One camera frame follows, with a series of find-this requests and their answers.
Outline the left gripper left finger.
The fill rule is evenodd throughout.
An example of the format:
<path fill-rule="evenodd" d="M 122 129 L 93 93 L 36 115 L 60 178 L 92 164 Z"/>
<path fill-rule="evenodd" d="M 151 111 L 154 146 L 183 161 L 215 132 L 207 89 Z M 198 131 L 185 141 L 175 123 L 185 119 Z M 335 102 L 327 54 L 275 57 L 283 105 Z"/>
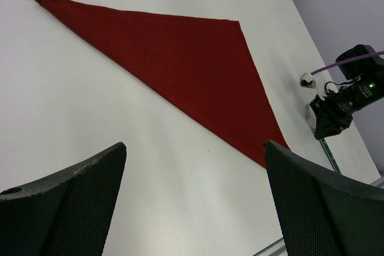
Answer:
<path fill-rule="evenodd" d="M 1 255 L 102 255 L 127 159 L 119 142 L 1 192 Z"/>

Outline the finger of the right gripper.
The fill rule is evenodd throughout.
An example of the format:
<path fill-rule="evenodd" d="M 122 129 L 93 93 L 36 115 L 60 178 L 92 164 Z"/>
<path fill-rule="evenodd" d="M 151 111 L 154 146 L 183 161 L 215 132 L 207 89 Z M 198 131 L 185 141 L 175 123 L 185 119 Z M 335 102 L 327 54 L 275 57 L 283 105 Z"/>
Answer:
<path fill-rule="evenodd" d="M 323 110 L 315 110 L 316 127 L 314 137 L 317 140 L 339 135 L 342 132 L 342 120 L 334 113 L 328 115 Z"/>

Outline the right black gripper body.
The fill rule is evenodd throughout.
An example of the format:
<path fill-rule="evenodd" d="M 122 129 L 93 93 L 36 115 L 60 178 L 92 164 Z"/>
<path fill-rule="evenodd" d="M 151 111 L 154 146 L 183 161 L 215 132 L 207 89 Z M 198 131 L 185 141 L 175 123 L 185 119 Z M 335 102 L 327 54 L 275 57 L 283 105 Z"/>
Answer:
<path fill-rule="evenodd" d="M 334 113 L 348 127 L 352 115 L 383 98 L 383 52 L 376 52 L 368 44 L 358 44 L 342 53 L 335 62 L 346 78 L 338 92 L 332 92 L 324 100 L 318 96 L 310 103 L 315 110 Z"/>

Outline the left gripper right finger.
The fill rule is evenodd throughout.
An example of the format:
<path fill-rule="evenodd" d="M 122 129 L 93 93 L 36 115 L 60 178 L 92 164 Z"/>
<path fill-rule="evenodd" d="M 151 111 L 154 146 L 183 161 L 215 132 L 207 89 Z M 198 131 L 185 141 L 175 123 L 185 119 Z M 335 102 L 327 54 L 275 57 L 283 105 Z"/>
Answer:
<path fill-rule="evenodd" d="M 289 255 L 383 255 L 383 189 L 271 140 L 265 163 Z"/>

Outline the fork with teal handle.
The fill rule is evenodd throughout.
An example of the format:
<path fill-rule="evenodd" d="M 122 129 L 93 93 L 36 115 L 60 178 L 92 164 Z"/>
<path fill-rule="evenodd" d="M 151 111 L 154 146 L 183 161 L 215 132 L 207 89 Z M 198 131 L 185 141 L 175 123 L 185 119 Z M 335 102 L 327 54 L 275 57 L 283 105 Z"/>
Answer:
<path fill-rule="evenodd" d="M 305 120 L 307 121 L 307 124 L 311 128 L 313 134 L 315 134 L 316 115 L 314 114 L 313 109 L 310 107 L 309 104 L 307 104 L 305 106 Z M 322 149 L 324 150 L 329 162 L 331 163 L 333 170 L 336 173 L 341 174 L 341 170 L 340 170 L 340 168 L 339 168 L 326 140 L 324 138 L 321 138 L 319 140 L 319 142 L 320 142 Z"/>

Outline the dark red cloth napkin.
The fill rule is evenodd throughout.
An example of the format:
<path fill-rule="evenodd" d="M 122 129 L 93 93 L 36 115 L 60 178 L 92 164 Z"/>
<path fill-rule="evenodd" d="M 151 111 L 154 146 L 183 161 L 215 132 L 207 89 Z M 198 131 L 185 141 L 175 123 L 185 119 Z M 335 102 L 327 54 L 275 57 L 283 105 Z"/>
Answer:
<path fill-rule="evenodd" d="M 259 165 L 267 141 L 286 145 L 239 22 L 35 1 Z"/>

